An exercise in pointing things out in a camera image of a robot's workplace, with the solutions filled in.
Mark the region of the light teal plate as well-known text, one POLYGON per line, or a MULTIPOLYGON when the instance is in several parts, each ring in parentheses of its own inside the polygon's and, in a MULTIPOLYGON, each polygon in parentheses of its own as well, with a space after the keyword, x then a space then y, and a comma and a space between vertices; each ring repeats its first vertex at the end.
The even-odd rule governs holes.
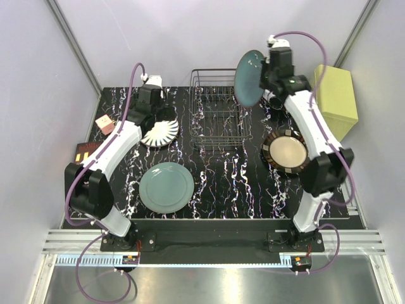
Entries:
POLYGON ((151 167, 141 178, 139 196, 155 213, 174 213, 188 204, 194 194, 194 180, 184 166, 163 162, 151 167))

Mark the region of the dark blue glazed plate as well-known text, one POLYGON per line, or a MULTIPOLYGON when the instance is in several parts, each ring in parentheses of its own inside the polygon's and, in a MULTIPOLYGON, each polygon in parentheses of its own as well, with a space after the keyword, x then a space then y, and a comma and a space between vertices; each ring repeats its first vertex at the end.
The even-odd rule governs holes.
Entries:
POLYGON ((256 105, 263 96, 264 89, 260 88, 262 52, 250 50, 240 59, 234 78, 234 93, 238 103, 250 108, 256 105))

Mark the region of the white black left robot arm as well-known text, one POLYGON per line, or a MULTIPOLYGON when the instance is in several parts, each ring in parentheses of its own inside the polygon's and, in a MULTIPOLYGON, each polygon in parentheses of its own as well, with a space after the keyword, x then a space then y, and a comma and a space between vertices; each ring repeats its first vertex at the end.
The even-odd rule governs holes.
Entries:
POLYGON ((144 84, 135 102, 128 102, 114 131, 93 154, 79 164, 65 168, 65 217, 70 225, 70 210, 86 215, 89 222, 115 237, 115 244, 124 251, 137 242, 137 228, 115 206, 109 179, 126 154, 153 129, 157 122, 175 117, 175 110, 164 105, 160 85, 144 84))

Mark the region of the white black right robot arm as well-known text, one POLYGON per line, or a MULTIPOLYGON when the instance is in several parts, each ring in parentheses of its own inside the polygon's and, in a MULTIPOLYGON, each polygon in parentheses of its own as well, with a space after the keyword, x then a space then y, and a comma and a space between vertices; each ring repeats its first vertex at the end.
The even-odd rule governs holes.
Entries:
POLYGON ((325 205, 346 179, 354 153, 329 130, 306 77, 295 75, 290 47, 270 46, 262 60, 260 86, 275 94, 299 129, 270 133, 261 149, 273 168, 299 174, 302 198, 279 244, 301 251, 316 240, 325 205))

